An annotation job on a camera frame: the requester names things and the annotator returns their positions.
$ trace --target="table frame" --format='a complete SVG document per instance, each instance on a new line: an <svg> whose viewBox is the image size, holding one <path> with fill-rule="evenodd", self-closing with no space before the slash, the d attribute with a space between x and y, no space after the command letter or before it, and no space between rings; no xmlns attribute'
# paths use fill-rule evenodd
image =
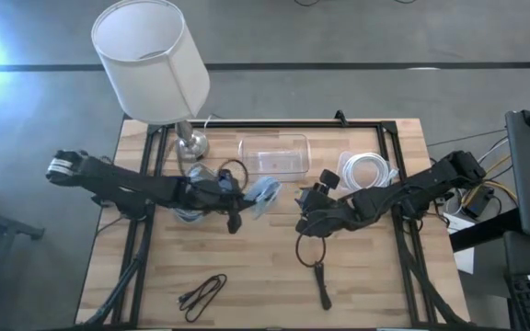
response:
<svg viewBox="0 0 530 331"><path fill-rule="evenodd" d="M346 121L341 111L338 111L334 120L263 120L263 121L210 121L207 124L204 121L195 120L191 123L194 128L344 128L345 130L352 129L375 129L379 143L380 154L387 161L389 155L387 151L386 134L390 135L393 143L395 154L395 161L399 170L399 179L401 181L407 178L404 158L400 147L398 138L398 126L392 120L378 120L378 121ZM146 133L146 140L144 143L143 159L141 162L140 173L148 174L148 166L150 164L151 151L153 142L159 136L158 151L156 153L156 165L153 176L161 176L166 156L167 149L167 134L168 131L174 129L175 125L155 126L149 125ZM138 317L140 314L140 304L144 289L144 274L146 269L146 261L150 250L150 240L153 231L155 205L149 208L147 216L142 221L131 221L128 234L126 236L126 243L124 247L124 254L121 264L121 275L118 284L109 295L108 299L102 304L98 312L94 314L84 325L75 325L79 329L108 329L108 330L124 330L134 329L138 326ZM412 327L429 327L430 329L465 329L472 328L474 330L493 330L492 328L477 327L467 324L463 319L458 317L453 310L446 304L444 299L438 291L432 286L428 278L428 272L422 251L421 237L419 235L419 228L416 222L409 223L409 235L413 254L410 253L408 245L405 240L404 222L401 215L401 209L398 206L392 208L392 220L395 229L395 237L397 242L397 251L402 273L402 281L406 294L407 306L409 310L409 318ZM143 237L139 250L133 256L135 245L136 232L138 223L144 223ZM427 321L423 322L419 318L419 308L416 304L414 287L412 283L413 274L421 286L421 294L424 303ZM122 321L122 309L124 305L124 292L132 278L136 274L134 283L134 290L132 295L132 308L128 321ZM435 308L444 318L445 324L437 321ZM104 322L113 311L109 324Z"/></svg>

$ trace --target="white lampshade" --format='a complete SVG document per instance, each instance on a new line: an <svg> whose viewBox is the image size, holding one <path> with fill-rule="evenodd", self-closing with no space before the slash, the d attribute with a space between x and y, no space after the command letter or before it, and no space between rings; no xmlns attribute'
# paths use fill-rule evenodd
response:
<svg viewBox="0 0 530 331"><path fill-rule="evenodd" d="M91 39L130 117L169 124L198 114L210 77L176 6L121 1L98 17Z"/></svg>

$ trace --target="lamp base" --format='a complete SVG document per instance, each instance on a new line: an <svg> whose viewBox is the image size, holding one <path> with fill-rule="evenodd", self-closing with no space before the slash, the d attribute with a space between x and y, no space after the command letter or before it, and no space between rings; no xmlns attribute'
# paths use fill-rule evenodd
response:
<svg viewBox="0 0 530 331"><path fill-rule="evenodd" d="M176 145L179 148L179 157L184 162L199 161L210 151L208 138L200 131L194 131L188 140L179 137Z"/></svg>

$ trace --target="black charging cable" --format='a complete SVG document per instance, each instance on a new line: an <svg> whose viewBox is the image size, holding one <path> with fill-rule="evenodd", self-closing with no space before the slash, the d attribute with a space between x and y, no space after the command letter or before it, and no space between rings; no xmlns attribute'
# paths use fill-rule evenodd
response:
<svg viewBox="0 0 530 331"><path fill-rule="evenodd" d="M324 310L329 310L330 307L332 307L332 302L330 301L330 297L327 293L327 285L324 282L324 264L322 263L324 257L327 255L327 241L324 240L324 238L320 238L322 239L322 256L313 264L305 263L302 257L300 257L300 241L302 240L304 234L316 224L332 218L334 217L325 217L311 223L298 235L298 238L295 240L295 256L298 258L298 261L300 261L300 263L306 268L314 269L314 277L317 279L318 291L320 293L320 303L322 303L322 309Z"/></svg>
<svg viewBox="0 0 530 331"><path fill-rule="evenodd" d="M218 292L224 287L228 277L225 274L218 274L211 276L206 280L200 287L193 291L189 291L178 298L179 309L181 312L185 312L185 320L188 323L193 323L200 318L203 311L206 309L208 304L212 302L213 298L218 294ZM195 309L195 307L207 299L202 305L200 312L193 318L190 318L190 313Z"/></svg>

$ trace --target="black stripe on floor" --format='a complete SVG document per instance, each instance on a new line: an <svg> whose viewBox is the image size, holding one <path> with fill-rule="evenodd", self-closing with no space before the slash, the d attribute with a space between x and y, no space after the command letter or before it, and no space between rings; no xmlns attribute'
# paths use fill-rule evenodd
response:
<svg viewBox="0 0 530 331"><path fill-rule="evenodd" d="M473 63L207 63L211 72L314 71L314 70L486 70L530 69L530 62ZM101 64L12 64L0 65L0 73L99 72Z"/></svg>

